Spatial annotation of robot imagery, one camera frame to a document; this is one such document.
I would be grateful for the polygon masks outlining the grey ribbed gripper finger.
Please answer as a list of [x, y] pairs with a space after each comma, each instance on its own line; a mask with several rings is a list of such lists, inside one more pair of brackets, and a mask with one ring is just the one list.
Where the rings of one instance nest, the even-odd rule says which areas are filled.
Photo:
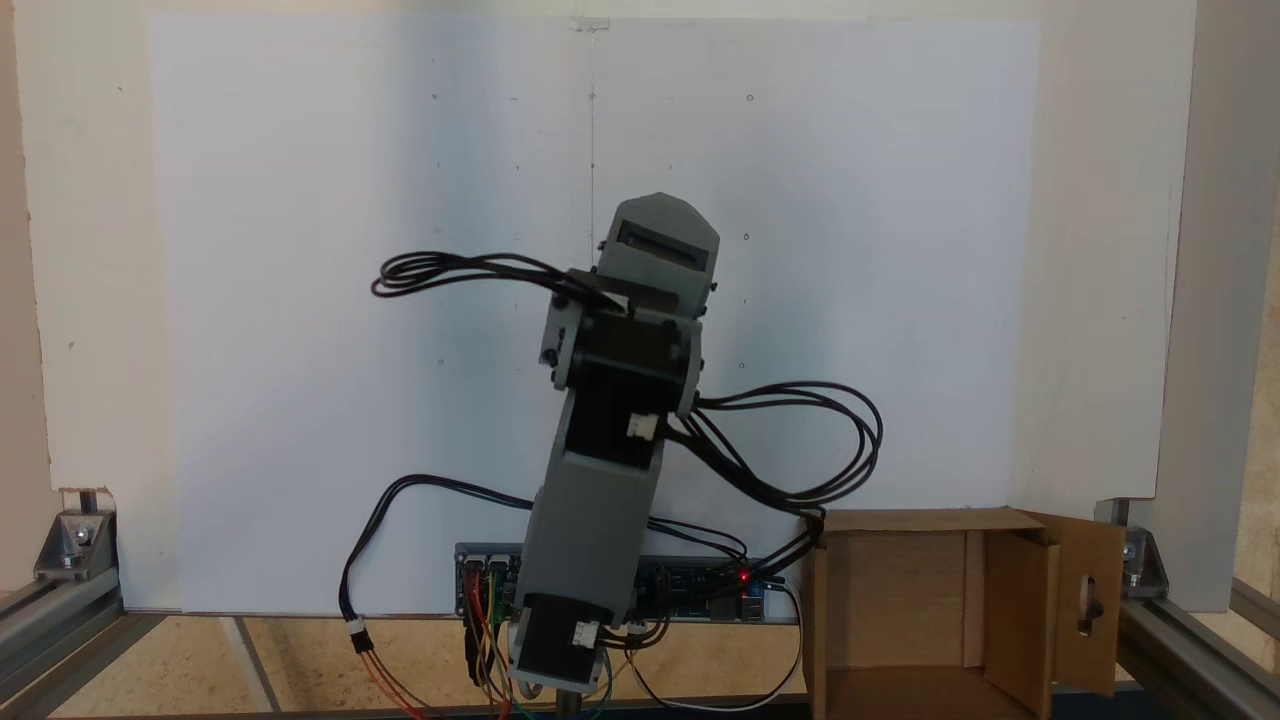
[[612, 222], [612, 238], [622, 234], [623, 225], [653, 231], [664, 237], [699, 249], [718, 249], [719, 233], [690, 202], [668, 193], [649, 193], [622, 201]]

